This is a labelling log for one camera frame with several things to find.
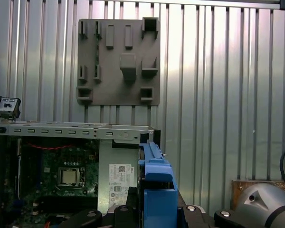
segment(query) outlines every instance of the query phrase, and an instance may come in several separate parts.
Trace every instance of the blue plastic part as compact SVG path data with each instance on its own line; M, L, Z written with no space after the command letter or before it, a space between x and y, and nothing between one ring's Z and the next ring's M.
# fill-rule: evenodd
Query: blue plastic part
M145 167L145 181L169 182L171 189L144 190L144 227L176 228L178 189L172 167L154 143L142 143L145 160L138 164Z

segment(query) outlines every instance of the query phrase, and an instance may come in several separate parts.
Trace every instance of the wooden board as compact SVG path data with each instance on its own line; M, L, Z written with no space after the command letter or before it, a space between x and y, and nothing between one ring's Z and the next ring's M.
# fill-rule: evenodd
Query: wooden board
M232 200L231 200L231 209L234 210L238 204L238 198L241 193L248 187L259 184L259 183L268 183L279 187L285 191L285 183L282 180L233 180L232 185Z

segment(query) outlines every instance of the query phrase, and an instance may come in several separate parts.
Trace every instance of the bolt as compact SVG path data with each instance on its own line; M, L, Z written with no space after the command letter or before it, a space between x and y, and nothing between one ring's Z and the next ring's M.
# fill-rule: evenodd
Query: bolt
M90 213L88 214L88 217L94 217L96 214L92 211L90 211Z
M127 211L127 210L128 210L128 208L126 208L126 207L122 207L120 210L121 210L121 211Z
M222 211L220 214L221 214L222 216L224 216L224 217L229 217L229 216L230 216L230 213L227 212L227 211Z
M195 207L193 207L193 206L188 206L187 209L188 209L189 211L195 211Z
M250 201L255 201L255 199L256 199L256 198L255 198L253 195L249 196L249 200L250 200Z

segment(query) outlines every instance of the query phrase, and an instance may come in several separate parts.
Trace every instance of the cpu socket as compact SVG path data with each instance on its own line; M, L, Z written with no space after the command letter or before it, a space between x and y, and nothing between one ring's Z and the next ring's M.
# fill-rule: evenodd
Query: cpu socket
M58 168L58 186L78 187L82 188L85 185L85 180L82 176L85 175L85 168Z

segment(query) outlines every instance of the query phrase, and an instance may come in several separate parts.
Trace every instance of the motherboard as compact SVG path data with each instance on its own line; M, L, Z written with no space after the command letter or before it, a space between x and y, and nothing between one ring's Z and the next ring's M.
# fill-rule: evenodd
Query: motherboard
M97 207L98 140L13 140L17 149L6 156L5 220L36 227Z

